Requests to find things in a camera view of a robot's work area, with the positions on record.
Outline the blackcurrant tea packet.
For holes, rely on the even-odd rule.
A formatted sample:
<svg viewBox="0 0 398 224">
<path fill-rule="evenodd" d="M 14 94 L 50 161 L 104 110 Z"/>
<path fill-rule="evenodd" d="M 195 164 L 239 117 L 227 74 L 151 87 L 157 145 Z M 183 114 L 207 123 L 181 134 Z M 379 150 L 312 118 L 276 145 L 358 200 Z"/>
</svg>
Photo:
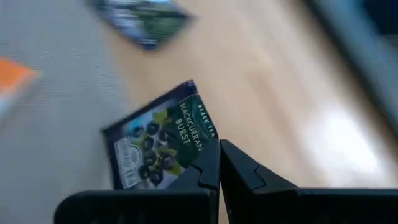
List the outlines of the blackcurrant tea packet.
<svg viewBox="0 0 398 224">
<path fill-rule="evenodd" d="M 105 23 L 144 50 L 158 49 L 193 18 L 173 0 L 85 1 Z"/>
<path fill-rule="evenodd" d="M 115 189 L 166 189 L 218 133 L 187 80 L 101 133 Z"/>
</svg>

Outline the black aluminium table frame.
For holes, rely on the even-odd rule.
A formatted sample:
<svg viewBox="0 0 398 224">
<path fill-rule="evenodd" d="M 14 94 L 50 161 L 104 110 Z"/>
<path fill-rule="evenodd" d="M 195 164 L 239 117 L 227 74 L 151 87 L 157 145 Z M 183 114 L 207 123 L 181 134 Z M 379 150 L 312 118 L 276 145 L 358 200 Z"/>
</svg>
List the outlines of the black aluminium table frame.
<svg viewBox="0 0 398 224">
<path fill-rule="evenodd" d="M 398 137 L 398 0 L 303 0 Z"/>
</svg>

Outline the grey woven placemat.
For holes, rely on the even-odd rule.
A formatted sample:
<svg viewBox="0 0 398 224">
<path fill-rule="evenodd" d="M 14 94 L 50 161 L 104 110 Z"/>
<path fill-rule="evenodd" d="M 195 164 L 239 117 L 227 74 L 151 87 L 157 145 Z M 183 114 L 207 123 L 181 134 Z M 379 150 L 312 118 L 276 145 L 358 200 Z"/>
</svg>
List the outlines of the grey woven placemat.
<svg viewBox="0 0 398 224">
<path fill-rule="evenodd" d="M 0 56 L 40 73 L 0 120 L 0 224 L 52 224 L 65 197 L 111 187 L 100 131 L 131 105 L 82 0 L 0 0 Z"/>
</svg>

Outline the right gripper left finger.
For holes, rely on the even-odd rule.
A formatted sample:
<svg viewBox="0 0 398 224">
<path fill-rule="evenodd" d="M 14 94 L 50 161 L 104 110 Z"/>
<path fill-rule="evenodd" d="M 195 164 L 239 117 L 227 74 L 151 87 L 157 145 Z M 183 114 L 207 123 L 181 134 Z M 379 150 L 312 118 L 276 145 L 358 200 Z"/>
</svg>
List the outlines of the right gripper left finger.
<svg viewBox="0 0 398 224">
<path fill-rule="evenodd" d="M 89 190 L 58 205 L 54 224 L 218 224 L 221 147 L 211 140 L 163 190 Z"/>
</svg>

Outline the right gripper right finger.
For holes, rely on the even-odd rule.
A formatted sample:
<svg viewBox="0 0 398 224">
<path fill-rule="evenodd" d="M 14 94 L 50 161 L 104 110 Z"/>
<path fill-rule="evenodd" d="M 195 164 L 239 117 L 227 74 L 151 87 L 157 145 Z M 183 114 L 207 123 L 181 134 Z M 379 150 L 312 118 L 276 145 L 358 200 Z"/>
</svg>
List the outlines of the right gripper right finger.
<svg viewBox="0 0 398 224">
<path fill-rule="evenodd" d="M 398 224 L 398 189 L 299 187 L 228 140 L 220 146 L 230 224 Z"/>
</svg>

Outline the Tazo orange tea packet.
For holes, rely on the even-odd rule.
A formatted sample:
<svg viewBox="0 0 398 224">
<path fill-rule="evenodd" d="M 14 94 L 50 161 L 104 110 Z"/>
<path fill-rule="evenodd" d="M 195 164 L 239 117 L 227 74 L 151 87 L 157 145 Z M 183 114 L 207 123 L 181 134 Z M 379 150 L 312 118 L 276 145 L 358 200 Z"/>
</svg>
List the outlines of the Tazo orange tea packet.
<svg viewBox="0 0 398 224">
<path fill-rule="evenodd" d="M 18 61 L 0 57 L 0 120 L 28 95 L 42 74 Z"/>
</svg>

